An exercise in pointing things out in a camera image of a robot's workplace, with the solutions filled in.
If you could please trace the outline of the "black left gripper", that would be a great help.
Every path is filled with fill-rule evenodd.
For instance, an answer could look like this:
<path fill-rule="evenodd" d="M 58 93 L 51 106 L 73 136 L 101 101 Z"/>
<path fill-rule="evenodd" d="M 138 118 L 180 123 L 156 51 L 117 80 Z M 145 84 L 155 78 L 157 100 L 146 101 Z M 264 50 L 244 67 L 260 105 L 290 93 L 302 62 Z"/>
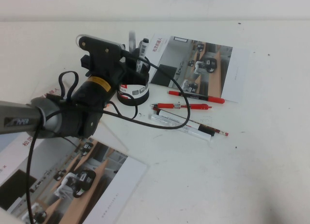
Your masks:
<path fill-rule="evenodd" d="M 141 69 L 136 62 L 141 61 Z M 126 51 L 125 56 L 106 55 L 100 56 L 94 53 L 84 55 L 81 66 L 88 69 L 86 82 L 100 86 L 120 86 L 136 83 L 136 74 L 143 76 L 148 74 L 149 59 L 140 56 L 140 50 Z"/>

